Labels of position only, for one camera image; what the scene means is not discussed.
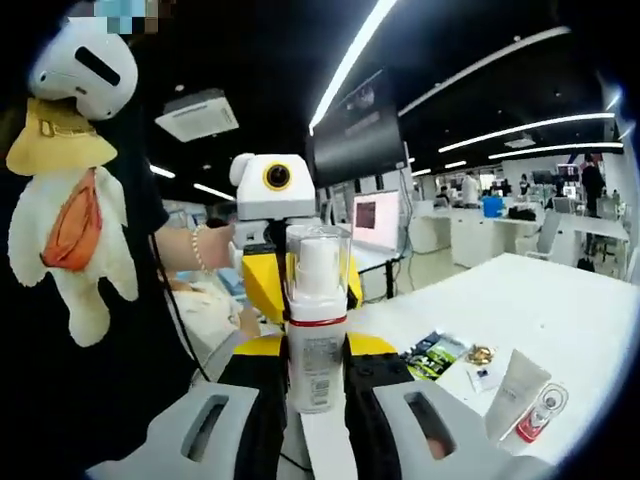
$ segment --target spray bottle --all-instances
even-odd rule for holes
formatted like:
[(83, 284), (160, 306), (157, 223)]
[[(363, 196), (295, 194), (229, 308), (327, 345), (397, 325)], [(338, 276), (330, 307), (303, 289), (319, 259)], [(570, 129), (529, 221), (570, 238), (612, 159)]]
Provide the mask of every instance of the spray bottle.
[(342, 391), (350, 248), (339, 227), (287, 227), (291, 400), (300, 413), (330, 410)]

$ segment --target person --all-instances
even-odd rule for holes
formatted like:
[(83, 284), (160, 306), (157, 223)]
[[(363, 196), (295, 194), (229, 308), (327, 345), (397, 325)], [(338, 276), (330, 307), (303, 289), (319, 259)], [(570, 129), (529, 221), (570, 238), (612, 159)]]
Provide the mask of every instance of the person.
[(523, 173), (522, 177), (520, 177), (520, 195), (526, 195), (527, 193), (529, 193), (530, 187), (531, 185), (527, 181), (527, 175)]
[(462, 181), (462, 203), (465, 208), (478, 208), (479, 189), (478, 181), (471, 172), (467, 172)]
[(447, 195), (447, 186), (443, 185), (440, 187), (440, 193), (436, 195), (436, 198), (444, 198), (447, 201), (447, 205), (451, 205), (451, 201), (449, 200), (449, 195)]
[[(602, 198), (602, 190), (605, 187), (600, 169), (596, 166), (591, 154), (585, 154), (586, 167), (582, 171), (582, 186), (587, 197), (586, 213), (590, 217), (598, 216), (598, 199)], [(595, 253), (595, 242), (592, 233), (587, 233), (586, 253)]]
[[(145, 441), (149, 422), (187, 392), (195, 363), (180, 343), (156, 274), (157, 262), (175, 271), (230, 266), (232, 227), (199, 231), (199, 261), (192, 233), (165, 226), (168, 215), (141, 140), (141, 108), (133, 91), (131, 95), (124, 107), (110, 111), (113, 118), (92, 124), (117, 150), (104, 168), (122, 185), (128, 225), (123, 232), (138, 297), (126, 301), (101, 279), (99, 293), (110, 313), (110, 327), (101, 341), (86, 348), (70, 336), (69, 311), (51, 275), (26, 287), (11, 268), (8, 232), (31, 178), (10, 171), (6, 156), (25, 125), (26, 92), (5, 102), (0, 112), (0, 277), (3, 295), (16, 312), (15, 321), (5, 322), (3, 331), (6, 342), (15, 345), (16, 358), (15, 374), (4, 376), (11, 412), (4, 427), (19, 449), (37, 436), (43, 445), (37, 449), (38, 463), (46, 465), (49, 476), (81, 478), (97, 463), (130, 454)], [(160, 258), (154, 256), (152, 236)]]
[[(559, 181), (555, 186), (555, 193), (553, 195), (554, 198), (563, 198), (566, 197), (564, 194), (564, 182)], [(553, 198), (550, 198), (547, 204), (544, 207), (545, 210), (553, 210)]]
[(507, 197), (511, 195), (511, 184), (509, 184), (509, 180), (506, 178), (502, 181), (502, 196)]

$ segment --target ceiling light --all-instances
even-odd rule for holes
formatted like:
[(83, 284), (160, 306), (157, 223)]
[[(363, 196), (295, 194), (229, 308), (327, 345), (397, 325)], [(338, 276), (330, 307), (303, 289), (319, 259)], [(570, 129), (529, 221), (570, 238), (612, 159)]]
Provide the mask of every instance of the ceiling light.
[(596, 142), (596, 143), (568, 143), (566, 145), (553, 145), (551, 147), (538, 147), (527, 148), (525, 150), (518, 150), (517, 152), (505, 152), (496, 153), (495, 155), (489, 155), (489, 160), (504, 157), (514, 157), (517, 155), (526, 155), (527, 153), (537, 152), (551, 152), (554, 150), (568, 150), (571, 148), (622, 148), (623, 145), (619, 142)]
[(558, 117), (551, 118), (549, 120), (542, 120), (540, 122), (528, 123), (526, 125), (520, 125), (519, 127), (507, 128), (506, 130), (500, 130), (498, 132), (487, 133), (486, 135), (481, 135), (479, 137), (470, 138), (468, 140), (463, 140), (462, 142), (454, 143), (452, 145), (447, 145), (446, 147), (442, 147), (438, 149), (438, 152), (444, 153), (455, 148), (464, 147), (467, 145), (471, 145), (472, 143), (482, 142), (484, 140), (489, 140), (490, 138), (501, 137), (502, 135), (508, 135), (510, 133), (522, 132), (524, 130), (529, 130), (532, 128), (545, 127), (547, 125), (555, 125), (557, 123), (566, 123), (566, 122), (577, 122), (581, 120), (597, 120), (602, 118), (614, 118), (615, 113), (584, 113), (581, 115), (571, 115), (569, 117)]
[(427, 173), (431, 173), (430, 168), (425, 168), (424, 170), (418, 170), (417, 172), (413, 172), (411, 174), (412, 177), (418, 177), (420, 175), (426, 175)]
[(200, 185), (199, 183), (194, 183), (193, 188), (197, 188), (198, 190), (202, 190), (203, 192), (210, 193), (212, 195), (217, 195), (220, 198), (224, 198), (225, 200), (235, 200), (235, 197), (231, 195), (227, 195), (226, 193), (222, 193), (214, 188), (209, 188), (204, 185)]
[(635, 127), (635, 124), (634, 124), (634, 125), (631, 125), (629, 128), (627, 128), (627, 129), (624, 131), (624, 133), (618, 137), (618, 140), (622, 140), (624, 137), (626, 137), (627, 135), (629, 135), (629, 134), (631, 133), (631, 130), (633, 130), (633, 127)]
[(397, 0), (378, 0), (378, 3), (376, 3), (376, 6), (373, 7), (373, 10), (362, 24), (356, 38), (349, 46), (349, 49), (340, 62), (340, 65), (338, 65), (338, 69), (333, 75), (333, 78), (327, 87), (327, 91), (322, 95), (322, 99), (316, 109), (316, 113), (313, 115), (311, 123), (309, 124), (309, 132), (311, 132), (311, 135), (313, 135), (313, 128), (320, 123), (322, 117), (324, 117), (327, 110), (329, 110), (329, 106), (331, 105), (333, 98), (338, 93), (338, 90), (347, 78), (349, 71), (351, 71), (354, 63), (356, 63), (356, 60), (364, 50), (364, 47), (369, 43), (369, 40), (382, 23), (382, 20), (384, 20), (384, 17), (387, 16), (387, 13), (389, 13), (391, 8), (395, 5), (396, 1)]
[(459, 162), (453, 162), (453, 163), (447, 163), (444, 168), (456, 168), (456, 167), (461, 167), (463, 165), (466, 165), (467, 162), (466, 160), (460, 160)]
[(607, 105), (607, 110), (611, 109), (611, 107), (618, 103), (620, 101), (620, 98), (622, 98), (622, 94), (620, 92), (616, 93), (609, 102), (609, 105)]
[(149, 168), (151, 168), (151, 171), (156, 175), (162, 175), (167, 178), (175, 178), (176, 176), (175, 173), (165, 170), (164, 168), (156, 167), (155, 165), (150, 165)]

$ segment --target stuffed duck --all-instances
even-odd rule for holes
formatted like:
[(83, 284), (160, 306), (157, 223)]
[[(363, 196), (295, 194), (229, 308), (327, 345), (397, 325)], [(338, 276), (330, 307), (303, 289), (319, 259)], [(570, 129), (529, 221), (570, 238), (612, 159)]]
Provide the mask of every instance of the stuffed duck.
[(138, 298), (136, 270), (122, 227), (120, 182), (102, 165), (117, 151), (89, 122), (60, 102), (30, 99), (25, 128), (7, 167), (32, 176), (9, 227), (9, 262), (17, 280), (33, 287), (49, 272), (69, 309), (69, 332), (87, 347), (109, 330), (98, 291), (107, 278), (128, 301)]

